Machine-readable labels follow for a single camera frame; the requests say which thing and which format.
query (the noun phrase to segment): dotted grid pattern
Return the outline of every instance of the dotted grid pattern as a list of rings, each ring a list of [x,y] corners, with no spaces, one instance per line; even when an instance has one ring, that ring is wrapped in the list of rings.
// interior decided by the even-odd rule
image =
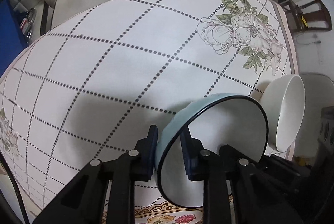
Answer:
[[[24,69],[24,67],[25,67],[25,65],[26,65],[26,63],[27,63],[27,60],[28,60],[28,58],[29,58],[29,55],[31,54],[31,51],[34,49],[34,47],[35,47],[35,45],[32,46],[32,47],[30,48],[30,50],[29,50],[29,53],[28,53],[27,58],[26,58],[26,60],[25,60],[25,62],[24,62],[24,65],[23,65],[23,69]],[[17,97],[17,92],[18,92],[18,90],[19,90],[19,86],[20,86],[21,79],[22,79],[22,73],[21,73],[21,75],[20,75],[19,83],[18,83],[18,85],[17,85],[17,89],[16,89],[16,93],[15,93],[15,98],[14,98],[14,102],[13,102],[12,118],[14,117],[14,110],[15,110],[16,97]],[[12,121],[11,121],[10,130],[13,132],[13,119],[12,119]],[[18,176],[18,175],[16,174],[15,162],[14,162],[14,161],[13,161],[13,166],[14,166],[15,176]]]
[[[267,12],[268,12],[268,13],[269,13],[269,14],[270,14],[276,21],[278,21],[277,16],[274,16],[274,15],[272,14],[272,12],[270,12],[270,11],[268,10],[268,8],[266,7],[266,4],[267,4],[268,0],[266,0],[265,3],[262,3],[260,0],[256,0],[256,1],[259,2],[259,3],[262,5],[262,8],[261,8],[261,10],[259,11],[259,13],[261,13],[261,12],[265,9],[265,10],[266,10],[266,11],[267,11]],[[278,28],[277,28],[277,30],[276,30],[276,34],[275,34],[275,39],[278,41],[278,43],[281,44],[281,42],[277,39],[277,35],[278,35],[278,32],[279,32],[280,29],[282,29],[282,28],[281,28],[281,25],[278,24]],[[287,50],[287,48],[284,46],[284,44],[283,44],[283,49],[286,51],[286,53],[288,53],[288,50]],[[286,73],[285,73],[284,71],[285,71],[285,67],[286,67],[287,61],[288,61],[288,55],[287,55],[287,57],[286,57],[286,60],[285,60],[285,63],[284,63],[284,68],[283,68],[283,70],[282,70],[280,67],[278,67],[278,71],[280,71],[280,73],[282,74],[281,76],[286,75]],[[260,74],[259,74],[259,76],[258,76],[258,78],[257,78],[257,80],[256,80],[256,82],[255,82],[255,84],[254,84],[254,87],[256,86],[256,84],[258,83],[260,77],[262,76],[262,73],[263,73],[264,69],[265,69],[265,66],[262,68],[262,70],[261,70],[261,72],[260,72]],[[252,89],[252,90],[250,91],[250,93],[249,93],[248,96],[251,96],[253,90],[254,90],[254,89]]]
[[[5,154],[11,161],[13,161],[13,159],[14,158],[11,158],[10,157],[10,155],[9,154]],[[16,165],[16,167],[18,167],[21,171],[23,171],[24,172],[24,170],[23,169],[21,169],[20,167],[19,167],[19,165]],[[23,181],[25,180],[24,178],[22,178],[21,176],[19,176],[18,174],[16,174],[15,175],[16,176],[16,178],[20,178],[20,179],[22,179]],[[26,192],[28,192],[28,189],[26,189],[25,187],[23,187],[23,186],[21,186]],[[32,186],[30,186],[30,188],[32,188],[32,189],[34,189],[34,191],[36,191],[37,193],[39,193],[40,195],[43,195],[42,193],[40,193],[38,190],[36,190],[35,188],[33,188]],[[33,196],[34,197],[34,199],[37,199],[37,200],[39,200],[39,201],[41,201],[42,202],[42,200],[39,198],[39,197],[37,197],[36,195],[34,195],[33,193],[30,193],[29,194],[29,196],[31,197],[31,196]]]
[[[265,153],[265,155],[269,156],[269,155],[276,155],[276,156],[279,156],[279,157],[282,157],[282,158],[286,158],[286,155],[287,155],[287,152],[288,151],[285,151],[285,152],[277,152],[275,149],[269,147],[269,145],[267,145],[267,148],[266,150],[269,149],[269,153]]]
[[[200,65],[196,62],[193,62],[193,61],[188,61],[188,60],[185,60],[185,59],[182,59],[180,57],[180,52],[181,50],[186,47],[186,45],[192,40],[192,38],[196,35],[197,31],[193,31],[191,33],[191,35],[189,35],[189,37],[187,38],[187,40],[184,41],[184,43],[176,50],[176,52],[174,54],[167,54],[167,53],[163,53],[163,52],[159,52],[158,50],[152,50],[152,49],[148,49],[148,48],[143,48],[143,47],[140,47],[140,46],[136,46],[136,45],[130,45],[130,44],[126,44],[126,43],[123,43],[121,42],[121,38],[124,37],[124,35],[126,35],[126,33],[131,29],[133,28],[136,23],[138,23],[143,17],[145,17],[150,11],[152,8],[154,7],[160,7],[160,8],[163,8],[163,9],[166,9],[166,10],[169,10],[171,12],[175,12],[175,13],[178,13],[178,14],[181,14],[181,15],[184,15],[186,17],[189,17],[193,20],[196,20],[196,21],[199,21],[199,18],[196,18],[190,14],[187,14],[187,13],[184,13],[180,10],[177,10],[177,9],[174,9],[174,8],[170,8],[170,7],[166,7],[164,5],[161,5],[160,2],[163,1],[163,0],[158,0],[156,1],[155,3],[152,3],[152,2],[148,2],[148,1],[143,1],[143,0],[128,0],[128,1],[132,1],[132,2],[137,2],[137,3],[141,3],[141,4],[149,4],[150,7],[144,11],[144,13],[142,13],[124,32],[122,32],[118,38],[114,41],[114,40],[108,40],[108,39],[103,39],[103,38],[97,38],[97,37],[91,37],[90,35],[83,35],[83,34],[80,34],[80,35],[76,35],[74,34],[76,28],[80,25],[80,23],[88,16],[88,14],[94,10],[91,9],[90,11],[87,12],[87,14],[85,16],[83,16],[82,19],[80,19],[80,21],[75,25],[75,27],[71,30],[70,33],[68,34],[65,34],[65,33],[53,33],[52,31],[50,31],[48,34],[46,34],[45,36],[46,37],[63,37],[65,38],[63,44],[61,45],[60,49],[58,50],[57,54],[55,55],[47,73],[45,74],[45,76],[41,76],[41,75],[37,75],[33,72],[28,72],[28,71],[25,71],[24,70],[24,66],[22,69],[19,69],[19,68],[16,68],[14,67],[13,70],[14,71],[17,71],[20,73],[20,80],[21,80],[21,77],[22,75],[27,75],[27,76],[30,76],[30,77],[34,77],[34,78],[37,78],[37,79],[40,79],[42,80],[42,84],[41,84],[41,87],[39,89],[39,92],[37,94],[37,97],[36,97],[36,100],[35,100],[35,104],[34,104],[34,108],[32,110],[32,112],[29,112],[28,110],[25,110],[24,108],[22,108],[21,106],[19,106],[17,103],[16,103],[16,97],[13,100],[9,99],[8,97],[6,97],[4,95],[4,90],[2,91],[2,93],[0,92],[0,94],[2,94],[2,102],[3,102],[3,99],[6,98],[8,101],[10,101],[11,103],[13,103],[14,105],[14,108],[15,107],[18,107],[19,109],[21,109],[23,112],[29,114],[31,116],[30,118],[30,125],[31,125],[31,120],[32,118],[35,118],[37,119],[39,122],[42,122],[44,123],[45,125],[49,126],[49,127],[52,127],[56,130],[58,130],[58,134],[57,134],[57,137],[54,141],[54,144],[53,144],[53,147],[52,147],[52,150],[50,153],[46,153],[44,152],[43,150],[37,148],[34,144],[32,144],[30,141],[29,141],[29,131],[30,131],[30,125],[29,125],[29,131],[28,131],[28,137],[27,138],[23,138],[21,135],[18,134],[18,132],[16,132],[15,129],[12,128],[13,132],[17,133],[18,134],[18,137],[23,139],[25,142],[26,142],[26,155],[25,157],[20,155],[20,157],[22,159],[24,159],[26,161],[26,167],[25,167],[25,170],[22,169],[24,171],[24,173],[26,174],[27,176],[27,181],[28,181],[28,177],[30,179],[33,179],[31,176],[29,176],[28,172],[27,172],[27,165],[31,165],[33,166],[34,168],[36,168],[37,170],[39,170],[41,173],[43,173],[45,175],[45,181],[44,181],[44,184],[41,184],[40,182],[37,182],[38,184],[42,185],[43,188],[44,188],[44,192],[43,193],[40,193],[41,195],[43,195],[43,200],[42,200],[42,203],[43,203],[43,207],[45,205],[45,200],[44,199],[47,199],[45,197],[45,190],[49,190],[47,187],[46,187],[46,181],[47,179],[53,179],[54,181],[64,185],[64,183],[54,179],[53,177],[51,177],[48,172],[49,172],[49,167],[50,167],[50,163],[51,163],[51,160],[55,160],[59,163],[61,163],[62,165],[64,166],[67,166],[68,168],[71,168],[73,170],[76,170],[76,171],[79,171],[80,169],[78,167],[72,167],[70,165],[68,165],[67,163],[64,163],[63,161],[60,161],[58,159],[56,159],[55,157],[53,157],[53,153],[54,153],[54,148],[56,146],[56,143],[57,143],[57,140],[59,138],[59,135],[61,133],[65,133],[69,136],[72,136],[72,137],[75,137],[77,139],[80,139],[80,140],[83,140],[83,141],[87,141],[91,144],[95,144],[95,145],[98,145],[100,146],[100,148],[97,150],[96,154],[95,154],[95,157],[98,157],[98,155],[101,153],[101,151],[106,147],[106,148],[110,148],[110,149],[113,149],[113,150],[118,150],[118,151],[121,151],[121,152],[125,152],[125,151],[128,151],[124,148],[119,148],[119,147],[112,147],[110,145],[107,144],[107,142],[110,140],[111,136],[116,132],[116,130],[118,129],[118,127],[121,125],[121,123],[126,119],[126,117],[128,116],[128,114],[133,110],[133,107],[134,106],[137,106],[137,107],[141,107],[141,108],[146,108],[146,109],[150,109],[150,110],[153,110],[153,111],[159,111],[159,112],[164,112],[164,113],[168,113],[168,114],[171,114],[172,116],[176,113],[176,111],[172,111],[172,110],[167,110],[167,109],[163,109],[163,108],[160,108],[158,106],[150,106],[150,105],[147,105],[147,104],[141,104],[140,103],[140,100],[142,98],[142,96],[149,90],[149,88],[154,84],[154,82],[159,78],[159,76],[164,72],[164,70],[168,67],[168,65],[170,63],[172,63],[173,61],[178,61],[178,62],[181,62],[181,63],[186,63],[186,64],[189,64],[189,65],[192,65],[194,67],[197,67],[197,68],[200,68],[200,69],[203,69],[204,71],[207,71],[207,72],[210,72],[210,73],[214,73],[214,74],[217,74],[217,79],[215,80],[215,82],[211,85],[211,87],[208,89],[208,91],[206,92],[206,94],[204,95],[204,97],[206,97],[207,95],[210,94],[210,92],[212,91],[212,89],[214,88],[214,86],[218,83],[218,81],[221,79],[221,77],[224,77],[224,78],[227,78],[227,79],[230,79],[232,81],[235,81],[236,83],[239,83],[241,85],[244,85],[246,87],[249,87],[251,89],[249,95],[251,95],[251,93],[253,91],[257,91],[259,93],[263,93],[263,91],[261,91],[260,89],[256,88],[256,85],[263,73],[263,70],[264,68],[262,69],[261,73],[259,74],[255,84],[252,86],[250,84],[247,84],[235,77],[232,77],[228,74],[226,74],[226,71],[228,69],[228,67],[231,65],[231,63],[234,61],[238,51],[240,50],[240,47],[241,46],[238,46],[237,48],[237,51],[235,54],[233,54],[233,57],[231,58],[231,60],[228,62],[228,64],[226,64],[226,66],[224,67],[224,69],[211,69],[211,68],[208,68],[206,66],[203,66],[203,65]],[[268,10],[265,6],[266,6],[266,3],[267,1],[262,4],[262,8],[260,10],[260,12],[265,8],[266,10]],[[218,12],[218,10],[220,8],[222,8],[222,4],[218,6],[218,8],[216,8],[210,15],[209,15],[209,18],[211,18],[212,16],[214,16],[215,13]],[[95,67],[92,69],[92,71],[89,73],[89,75],[87,76],[86,80],[83,82],[83,84],[78,87],[78,86],[73,86],[71,84],[66,84],[66,83],[63,83],[61,81],[57,81],[57,80],[53,80],[53,79],[50,79],[48,78],[48,73],[50,72],[50,69],[54,63],[54,61],[56,60],[58,54],[61,52],[62,48],[64,47],[65,43],[67,42],[67,40],[69,38],[76,38],[76,39],[80,39],[80,40],[89,40],[89,41],[96,41],[96,42],[104,42],[104,43],[109,43],[109,47],[108,49],[103,53],[103,55],[101,56],[101,58],[99,59],[99,61],[96,63]],[[142,52],[147,52],[147,53],[151,53],[152,55],[157,55],[157,56],[161,56],[161,57],[166,57],[166,62],[165,64],[161,67],[161,69],[156,73],[155,76],[153,76],[153,78],[151,79],[151,81],[149,82],[149,84],[147,84],[147,86],[142,90],[142,92],[137,96],[137,98],[135,99],[135,101],[128,101],[126,99],[119,99],[119,98],[116,98],[114,96],[111,96],[111,95],[105,95],[105,94],[102,94],[102,93],[98,93],[98,92],[95,92],[95,91],[90,91],[90,90],[87,90],[85,89],[85,85],[87,84],[87,82],[89,81],[89,79],[92,77],[92,75],[95,73],[95,71],[97,70],[97,68],[99,67],[100,63],[102,63],[102,61],[104,60],[104,58],[108,55],[108,53],[111,51],[111,49],[113,48],[113,46],[115,45],[118,45],[118,46],[122,46],[122,47],[125,47],[125,48],[131,48],[131,49],[135,49],[135,50],[138,50],[138,51],[142,51]],[[61,123],[61,125],[54,125],[54,124],[51,124],[47,121],[44,121],[43,119],[37,117],[36,115],[34,115],[34,109],[35,109],[35,106],[36,106],[36,102],[38,100],[38,96],[41,92],[41,89],[43,87],[43,85],[48,82],[48,83],[52,83],[52,84],[55,84],[55,85],[58,85],[58,86],[61,86],[63,88],[66,88],[66,89],[69,89],[69,90],[73,90],[73,91],[76,91],[76,96],[74,97],[72,103],[70,104],[68,110],[67,110],[67,113]],[[118,123],[116,124],[116,126],[114,127],[114,129],[110,132],[110,134],[106,137],[105,141],[103,143],[101,142],[97,142],[97,141],[94,141],[94,140],[91,140],[91,139],[88,139],[88,138],[84,138],[84,137],[80,137],[78,135],[75,135],[73,133],[70,133],[66,130],[63,129],[64,127],[64,124],[71,112],[71,109],[73,107],[73,105],[75,104],[78,96],[82,93],[86,93],[86,94],[89,94],[89,95],[93,95],[93,96],[96,96],[96,97],[100,97],[100,98],[104,98],[106,100],[109,100],[109,101],[115,101],[115,102],[120,102],[120,103],[123,103],[125,105],[128,105],[128,109],[127,111],[123,114],[123,116],[120,118],[120,120],[118,121]],[[47,170],[46,172],[43,172],[41,171],[40,169],[38,169],[36,166],[34,166],[33,164],[31,164],[28,160],[27,160],[27,148],[28,148],[28,144],[33,146],[35,149],[37,149],[38,151],[40,151],[41,153],[43,153],[44,155],[46,155],[48,158],[49,158],[49,161],[48,161],[48,167],[47,167]],[[153,189],[156,189],[156,187],[154,186],[143,186],[143,185],[135,185],[136,187],[140,187],[140,188],[153,188]],[[158,200],[160,200],[162,197],[156,199],[155,201],[153,201],[150,205],[153,205],[154,203],[156,203]]]
[[[25,60],[25,62],[24,62],[23,68],[25,67],[25,64],[26,64],[26,62],[27,62],[27,59],[28,59],[28,57],[29,57],[29,54],[28,54],[28,56],[27,56],[27,58],[26,58],[26,60]],[[5,79],[5,81],[4,81],[3,91],[0,92],[0,93],[2,94],[1,109],[2,109],[2,107],[3,107],[3,99],[4,99],[4,98],[7,98],[7,97],[4,96],[6,80],[7,80],[7,76],[6,76],[6,79]],[[16,101],[17,91],[18,91],[18,86],[17,86],[17,89],[16,89],[15,100],[12,101],[12,103],[14,104],[14,106],[15,106],[15,101]],[[13,131],[13,120],[11,121],[10,129],[11,129],[11,131]],[[11,157],[9,156],[9,158],[13,161],[13,159],[14,159],[14,155],[13,155],[13,153],[12,153]],[[16,166],[15,166],[15,162],[14,162],[14,161],[13,161],[13,169],[14,169],[15,177],[17,177],[18,175],[16,174]]]

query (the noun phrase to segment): table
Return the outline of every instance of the table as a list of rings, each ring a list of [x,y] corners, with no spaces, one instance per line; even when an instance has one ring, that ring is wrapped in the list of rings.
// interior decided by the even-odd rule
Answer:
[[[82,12],[1,77],[0,150],[42,209],[92,158],[117,158],[191,101],[219,92],[259,100],[272,80],[298,73],[287,27],[269,0],[112,0]],[[136,223],[202,218],[166,202],[154,179],[135,193]]]

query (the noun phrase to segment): wooden chair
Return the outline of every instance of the wooden chair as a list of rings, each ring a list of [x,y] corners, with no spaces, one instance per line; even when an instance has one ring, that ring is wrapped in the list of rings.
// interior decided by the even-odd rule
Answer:
[[[302,11],[303,8],[307,8],[313,4],[320,4],[320,10],[309,12],[309,13],[303,13]],[[283,7],[285,14],[289,14],[289,13],[292,14],[293,19],[296,23],[297,28],[292,29],[291,33],[305,32],[305,31],[330,31],[332,30],[331,15],[321,0],[314,0],[302,6],[296,5],[292,0],[288,0],[286,2],[281,3],[281,6]],[[328,24],[328,27],[307,27],[305,23],[302,21],[302,17],[305,19],[306,23],[315,22],[315,21],[325,21]]]

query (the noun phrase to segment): light blue bowl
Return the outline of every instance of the light blue bowl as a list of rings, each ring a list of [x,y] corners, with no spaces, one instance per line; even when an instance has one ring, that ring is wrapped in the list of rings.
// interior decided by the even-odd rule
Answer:
[[[156,171],[156,183],[158,186],[159,191],[161,192],[162,196],[168,200],[169,202],[173,203],[174,205],[177,205],[179,207],[184,208],[196,208],[202,206],[202,200],[200,200],[200,197],[202,198],[203,191],[201,193],[194,193],[189,194],[189,191],[200,191],[202,189],[202,182],[190,182],[190,181],[183,181],[178,182],[177,176],[179,176],[180,172],[183,176],[186,177],[185,174],[185,168],[182,158],[182,151],[181,146],[176,149],[173,149],[172,153],[168,153],[172,147],[172,145],[175,143],[177,138],[180,136],[183,127],[188,126],[191,122],[193,122],[198,116],[203,114],[205,111],[210,109],[211,107],[216,106],[219,103],[226,102],[229,104],[229,106],[234,107],[234,104],[236,104],[239,108],[239,110],[243,111],[245,108],[249,110],[249,115],[252,117],[251,119],[257,120],[257,124],[259,124],[260,132],[257,137],[259,139],[259,144],[257,148],[257,155],[255,157],[251,157],[255,161],[259,161],[264,154],[267,142],[268,142],[268,120],[267,116],[263,110],[263,108],[260,106],[260,104],[254,100],[251,97],[240,95],[240,94],[232,94],[232,93],[220,93],[220,94],[213,94],[208,97],[205,97],[203,99],[200,99],[198,101],[194,101],[190,103],[186,108],[179,111],[174,118],[170,121],[170,123],[163,129],[160,141],[157,144],[156,153],[155,153],[155,171]],[[233,114],[234,117],[239,119],[239,115],[237,112],[237,115]],[[243,120],[246,121],[247,118],[240,118],[240,123],[243,123]],[[205,133],[203,133],[203,136],[198,138],[200,140],[205,140]],[[166,157],[168,155],[168,183],[170,185],[168,186],[167,192],[173,192],[173,195],[167,194],[165,189],[162,186],[161,182],[161,173],[162,173],[162,167],[163,163],[166,160]]]

